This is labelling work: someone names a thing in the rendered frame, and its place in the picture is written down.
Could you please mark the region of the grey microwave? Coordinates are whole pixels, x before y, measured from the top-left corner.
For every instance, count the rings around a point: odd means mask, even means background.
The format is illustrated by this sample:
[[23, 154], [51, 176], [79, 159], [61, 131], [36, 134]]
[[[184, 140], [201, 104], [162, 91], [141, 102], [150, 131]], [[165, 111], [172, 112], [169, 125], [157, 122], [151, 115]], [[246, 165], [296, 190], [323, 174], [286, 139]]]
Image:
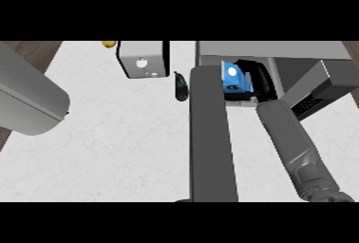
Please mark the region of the grey microwave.
[[197, 64], [262, 63], [278, 99], [303, 121], [359, 87], [359, 70], [342, 41], [199, 41]]

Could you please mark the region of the dark grey microwave door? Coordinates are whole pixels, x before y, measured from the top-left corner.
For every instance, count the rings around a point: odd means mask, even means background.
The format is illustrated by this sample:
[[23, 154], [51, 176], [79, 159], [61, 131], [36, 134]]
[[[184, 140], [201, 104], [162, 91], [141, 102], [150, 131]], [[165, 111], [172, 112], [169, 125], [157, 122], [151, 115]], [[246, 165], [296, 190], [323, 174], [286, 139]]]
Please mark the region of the dark grey microwave door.
[[190, 82], [191, 200], [238, 202], [221, 67], [194, 67]]

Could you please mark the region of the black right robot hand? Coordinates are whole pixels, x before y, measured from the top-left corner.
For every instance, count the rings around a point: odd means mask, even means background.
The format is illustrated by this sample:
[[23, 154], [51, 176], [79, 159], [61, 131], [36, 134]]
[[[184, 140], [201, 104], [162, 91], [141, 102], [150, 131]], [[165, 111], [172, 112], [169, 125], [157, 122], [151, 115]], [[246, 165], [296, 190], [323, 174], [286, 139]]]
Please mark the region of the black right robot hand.
[[255, 93], [261, 103], [277, 100], [277, 90], [265, 65], [256, 61], [238, 59], [235, 65], [244, 73], [250, 74]]

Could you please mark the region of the dark green vegetable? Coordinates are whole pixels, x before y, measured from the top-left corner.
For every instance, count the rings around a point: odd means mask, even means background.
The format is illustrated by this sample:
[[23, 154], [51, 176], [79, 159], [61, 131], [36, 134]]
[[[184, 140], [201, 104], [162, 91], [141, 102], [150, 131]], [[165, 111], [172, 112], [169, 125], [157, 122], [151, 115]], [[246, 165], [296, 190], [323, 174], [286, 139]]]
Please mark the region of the dark green vegetable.
[[176, 74], [176, 99], [185, 102], [188, 99], [188, 84], [181, 73]]

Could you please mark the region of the white and black toaster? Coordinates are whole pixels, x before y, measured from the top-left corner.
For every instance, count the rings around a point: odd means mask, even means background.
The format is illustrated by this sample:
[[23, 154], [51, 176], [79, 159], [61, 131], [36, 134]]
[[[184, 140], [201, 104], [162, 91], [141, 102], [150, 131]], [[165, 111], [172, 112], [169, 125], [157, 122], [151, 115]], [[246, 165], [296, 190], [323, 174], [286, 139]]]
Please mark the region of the white and black toaster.
[[169, 41], [120, 41], [117, 59], [129, 79], [170, 76]]

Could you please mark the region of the blue milk carton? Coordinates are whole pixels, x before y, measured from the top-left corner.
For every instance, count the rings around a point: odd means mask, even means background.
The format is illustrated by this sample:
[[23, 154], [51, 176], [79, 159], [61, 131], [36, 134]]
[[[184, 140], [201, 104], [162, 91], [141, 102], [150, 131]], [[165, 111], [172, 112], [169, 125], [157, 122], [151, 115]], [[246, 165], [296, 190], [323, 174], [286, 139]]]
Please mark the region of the blue milk carton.
[[252, 102], [255, 100], [255, 89], [246, 73], [238, 65], [230, 62], [222, 62], [222, 88], [227, 101]]

